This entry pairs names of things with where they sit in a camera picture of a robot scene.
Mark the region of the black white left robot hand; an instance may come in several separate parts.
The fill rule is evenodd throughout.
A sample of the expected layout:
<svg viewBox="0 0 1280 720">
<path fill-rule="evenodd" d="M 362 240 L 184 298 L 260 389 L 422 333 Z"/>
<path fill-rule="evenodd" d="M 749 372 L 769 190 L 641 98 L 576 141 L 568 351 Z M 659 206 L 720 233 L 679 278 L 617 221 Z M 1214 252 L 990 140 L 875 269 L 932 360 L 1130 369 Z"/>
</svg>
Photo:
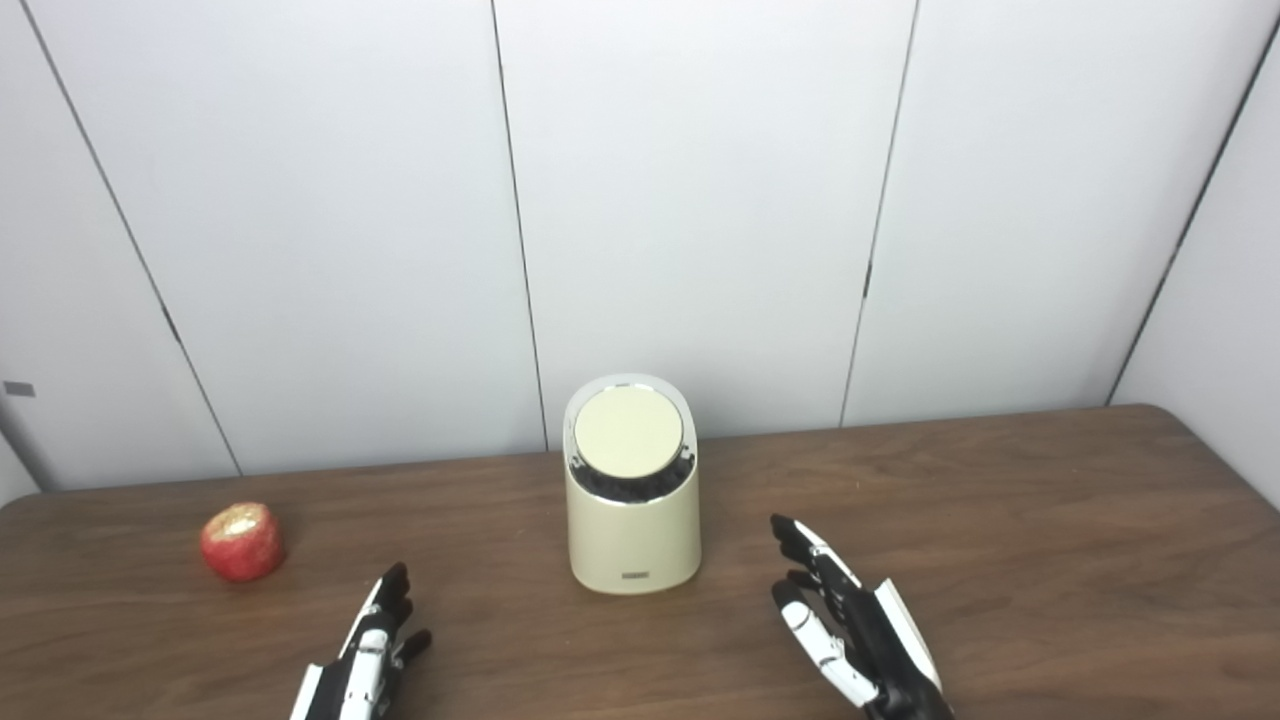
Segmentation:
<svg viewBox="0 0 1280 720">
<path fill-rule="evenodd" d="M 404 562 L 381 574 L 355 615 L 337 657 L 305 669 L 291 719 L 387 717 L 404 670 L 433 643 L 429 629 L 398 637 L 413 612 L 410 588 Z"/>
</svg>

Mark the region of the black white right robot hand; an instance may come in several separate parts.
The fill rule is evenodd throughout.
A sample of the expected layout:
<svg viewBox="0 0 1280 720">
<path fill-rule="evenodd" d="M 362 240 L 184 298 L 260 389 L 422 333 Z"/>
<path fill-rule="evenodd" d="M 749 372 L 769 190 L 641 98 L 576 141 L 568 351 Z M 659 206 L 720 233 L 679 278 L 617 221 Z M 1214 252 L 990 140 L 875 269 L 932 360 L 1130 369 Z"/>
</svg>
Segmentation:
<svg viewBox="0 0 1280 720">
<path fill-rule="evenodd" d="M 805 524 L 771 515 L 781 553 L 795 562 L 771 593 L 820 675 L 869 719 L 952 719 L 940 673 L 895 583 L 870 589 Z"/>
</svg>

